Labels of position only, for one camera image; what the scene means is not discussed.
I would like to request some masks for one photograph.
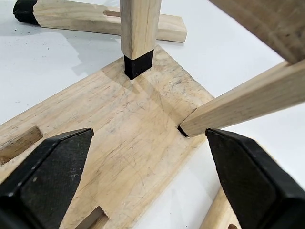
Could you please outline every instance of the white table surface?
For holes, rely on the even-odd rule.
[[[122,57],[119,36],[19,23],[14,2],[0,0],[0,124]],[[163,0],[161,11],[182,16],[188,36],[158,44],[214,96],[283,61],[207,0]],[[227,130],[257,140],[305,188],[304,104]],[[218,188],[206,142],[134,228],[198,229]]]

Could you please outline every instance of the black leg tip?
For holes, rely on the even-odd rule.
[[[182,130],[181,126],[178,126],[178,130],[180,131],[180,133],[181,133],[184,137],[188,137],[188,135],[186,134],[186,132],[184,132],[184,130]]]
[[[130,80],[133,80],[153,66],[153,50],[135,60],[131,60],[124,55],[124,62],[125,74]]]
[[[20,22],[39,25],[34,14],[33,8],[37,0],[18,0],[14,6],[13,14]]]

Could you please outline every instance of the light wood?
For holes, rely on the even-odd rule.
[[[9,158],[7,158],[5,156],[0,156],[0,167],[9,161],[10,161]]]
[[[220,188],[200,229],[234,229],[233,225],[241,229],[223,189]]]
[[[120,8],[66,0],[38,0],[34,15],[44,28],[120,35]],[[187,30],[181,17],[160,15],[158,40],[185,42]]]
[[[290,63],[305,59],[304,0],[209,0]]]
[[[154,66],[131,81],[123,58],[0,126],[0,145],[33,125],[43,139],[84,127],[94,137],[80,186],[61,224],[74,229],[100,206],[103,229],[131,228],[204,136],[177,126],[212,97],[159,46]],[[0,182],[42,141],[0,167]],[[94,229],[101,229],[98,222]]]
[[[40,139],[42,139],[40,129],[33,126],[12,140],[0,144],[0,156],[13,159]]]
[[[156,46],[161,0],[121,0],[122,52],[135,60]]]
[[[224,128],[305,101],[305,60],[284,62],[213,99],[181,124],[188,136],[206,128]]]

